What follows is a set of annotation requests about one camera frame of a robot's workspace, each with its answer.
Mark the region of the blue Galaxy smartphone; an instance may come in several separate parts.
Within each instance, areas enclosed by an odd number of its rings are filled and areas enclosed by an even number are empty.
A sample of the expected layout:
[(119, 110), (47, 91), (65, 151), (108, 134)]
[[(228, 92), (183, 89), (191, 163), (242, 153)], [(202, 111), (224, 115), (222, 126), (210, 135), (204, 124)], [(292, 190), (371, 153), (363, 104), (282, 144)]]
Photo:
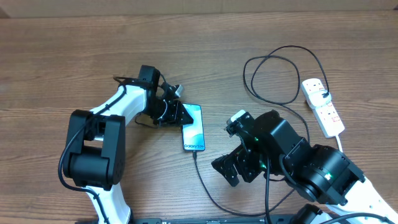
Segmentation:
[(193, 118), (192, 124), (182, 126), (182, 146), (185, 151), (204, 151), (205, 137), (200, 105), (183, 104), (187, 113)]

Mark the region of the white power strip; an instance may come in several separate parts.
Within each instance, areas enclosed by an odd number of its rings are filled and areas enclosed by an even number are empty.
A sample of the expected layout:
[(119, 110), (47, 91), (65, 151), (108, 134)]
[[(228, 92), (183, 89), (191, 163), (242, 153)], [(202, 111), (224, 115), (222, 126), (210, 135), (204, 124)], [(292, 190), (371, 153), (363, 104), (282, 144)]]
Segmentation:
[[(304, 80), (301, 83), (301, 89), (305, 99), (307, 94), (311, 91), (327, 90), (323, 86), (322, 81), (317, 78)], [(335, 110), (332, 101), (330, 101), (327, 105), (312, 109), (312, 111), (326, 138), (337, 137), (345, 130), (342, 120)]]

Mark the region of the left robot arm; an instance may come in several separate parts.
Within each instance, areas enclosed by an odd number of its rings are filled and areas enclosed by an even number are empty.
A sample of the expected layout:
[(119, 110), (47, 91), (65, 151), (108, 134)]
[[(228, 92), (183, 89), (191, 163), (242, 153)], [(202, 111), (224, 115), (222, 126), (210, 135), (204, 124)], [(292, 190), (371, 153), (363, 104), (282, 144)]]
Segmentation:
[(58, 162), (58, 178), (67, 189), (86, 193), (97, 223), (134, 223), (120, 181), (126, 165), (126, 127), (138, 115), (155, 128), (192, 124), (179, 100), (183, 86), (169, 84), (153, 66), (143, 65), (136, 78), (115, 77), (117, 92), (91, 110), (75, 110)]

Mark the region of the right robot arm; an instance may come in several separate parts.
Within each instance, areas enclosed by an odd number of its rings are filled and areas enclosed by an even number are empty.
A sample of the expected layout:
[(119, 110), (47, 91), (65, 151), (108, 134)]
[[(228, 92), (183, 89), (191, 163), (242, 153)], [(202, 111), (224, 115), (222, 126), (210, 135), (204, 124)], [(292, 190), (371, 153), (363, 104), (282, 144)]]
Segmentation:
[(253, 118), (241, 110), (225, 130), (240, 138), (231, 153), (211, 165), (235, 187), (239, 177), (252, 182), (282, 175), (309, 201), (291, 223), (397, 223), (397, 212), (378, 194), (363, 171), (331, 146), (311, 145), (275, 110)]

